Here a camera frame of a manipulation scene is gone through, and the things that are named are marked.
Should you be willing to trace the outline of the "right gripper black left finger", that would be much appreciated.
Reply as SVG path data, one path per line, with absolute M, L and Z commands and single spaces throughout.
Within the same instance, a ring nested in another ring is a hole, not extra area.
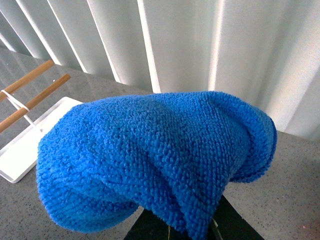
M 172 228 L 150 210 L 144 209 L 132 228 L 128 231 L 125 240 L 171 240 Z

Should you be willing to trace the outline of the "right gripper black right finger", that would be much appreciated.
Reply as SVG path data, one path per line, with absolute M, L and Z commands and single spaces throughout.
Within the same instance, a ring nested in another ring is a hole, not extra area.
M 223 195 L 211 219 L 208 240 L 263 240 Z

